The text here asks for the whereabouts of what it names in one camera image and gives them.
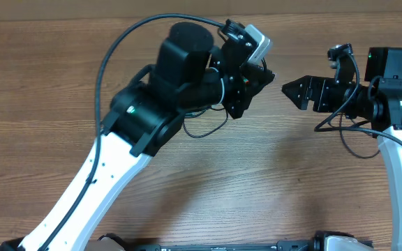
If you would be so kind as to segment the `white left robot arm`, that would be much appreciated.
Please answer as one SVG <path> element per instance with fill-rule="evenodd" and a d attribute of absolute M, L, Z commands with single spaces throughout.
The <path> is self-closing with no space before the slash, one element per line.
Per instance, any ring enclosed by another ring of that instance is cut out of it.
<path fill-rule="evenodd" d="M 271 40 L 255 26 L 185 17 L 162 42 L 157 60 L 120 90 L 96 121 L 96 139 L 79 172 L 45 219 L 2 250 L 83 250 L 126 185 L 184 125 L 190 113 L 224 107 L 238 119 L 274 80 L 265 63 Z"/>

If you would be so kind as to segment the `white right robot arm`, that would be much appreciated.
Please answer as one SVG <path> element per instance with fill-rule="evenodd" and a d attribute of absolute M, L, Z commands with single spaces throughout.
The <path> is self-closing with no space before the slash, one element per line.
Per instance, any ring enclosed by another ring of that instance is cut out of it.
<path fill-rule="evenodd" d="M 376 139 L 387 170 L 392 205 L 392 250 L 402 250 L 402 47 L 372 47 L 361 76 L 352 47 L 337 45 L 327 57 L 334 77 L 305 75 L 282 86 L 300 110 L 328 116 L 315 132 L 362 132 Z"/>

